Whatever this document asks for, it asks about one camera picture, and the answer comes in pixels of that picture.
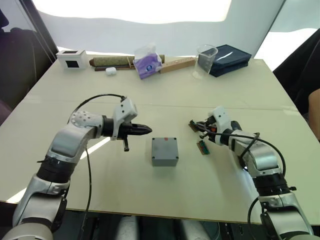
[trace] white backdrop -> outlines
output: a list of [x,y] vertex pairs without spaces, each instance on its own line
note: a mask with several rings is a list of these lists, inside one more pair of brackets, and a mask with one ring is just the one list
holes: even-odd
[[[215,46],[229,44],[255,55],[283,0],[232,0],[224,21],[184,21],[165,24],[146,24],[113,18],[57,16],[59,14],[52,15],[52,11],[49,11],[50,4],[46,2],[47,12],[51,14],[46,13],[42,5],[39,7],[40,15],[59,47],[133,54],[135,49],[155,42],[159,54],[187,56],[194,55],[195,48],[200,44]],[[185,2],[181,1],[180,9],[176,9],[177,15],[184,11]],[[206,8],[205,5],[197,4],[197,1],[192,3],[195,13],[206,12],[202,11]],[[67,9],[64,9],[64,5],[59,7],[64,13],[69,12],[70,16],[79,8],[79,6],[68,5],[66,5]]]

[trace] clear plastic cup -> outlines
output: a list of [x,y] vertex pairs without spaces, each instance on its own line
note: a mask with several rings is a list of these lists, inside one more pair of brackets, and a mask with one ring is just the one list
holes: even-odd
[[192,76],[196,79],[203,79],[208,76],[217,53],[218,49],[215,46],[209,44],[198,46]]

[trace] white small box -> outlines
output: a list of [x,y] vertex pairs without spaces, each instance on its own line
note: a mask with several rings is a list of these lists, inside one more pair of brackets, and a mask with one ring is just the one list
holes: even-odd
[[63,50],[56,56],[65,69],[85,69],[88,66],[85,50]]

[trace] white table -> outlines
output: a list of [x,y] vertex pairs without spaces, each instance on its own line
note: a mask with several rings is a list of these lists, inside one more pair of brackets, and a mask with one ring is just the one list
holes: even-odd
[[[176,58],[167,57],[166,61]],[[194,79],[193,68],[157,73],[140,80],[136,70],[104,71],[63,69],[56,61],[26,96],[30,100],[83,101],[101,93],[130,96],[136,104],[154,106],[296,110],[263,60],[251,59],[248,67],[206,79]],[[114,103],[105,97],[96,102]]]
[[[44,158],[76,105],[75,101],[25,99],[0,127],[1,201],[27,186],[40,166],[36,161]],[[114,107],[113,103],[89,103],[83,109],[111,116]],[[90,210],[246,222],[249,205],[258,195],[250,176],[225,146],[209,142],[211,154],[201,155],[197,134],[188,127],[189,120],[204,119],[212,108],[138,104],[137,109],[134,122],[150,126],[153,132],[130,136],[129,152],[123,152],[121,141],[110,141],[90,155]],[[294,110],[227,108],[227,112],[245,131],[259,131],[261,138],[280,149],[289,186],[297,187],[297,199],[309,222],[319,225],[320,146],[305,120]],[[152,137],[177,137],[176,167],[152,167]],[[83,159],[71,177],[67,208],[83,210],[88,189],[88,167]],[[252,213],[254,223],[260,223],[259,213],[257,204]]]

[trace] dark blue box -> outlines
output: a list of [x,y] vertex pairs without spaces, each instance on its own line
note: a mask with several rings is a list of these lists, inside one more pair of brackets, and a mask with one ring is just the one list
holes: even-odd
[[218,46],[218,53],[215,56],[210,74],[219,77],[223,74],[248,66],[251,54],[241,51],[230,45]]

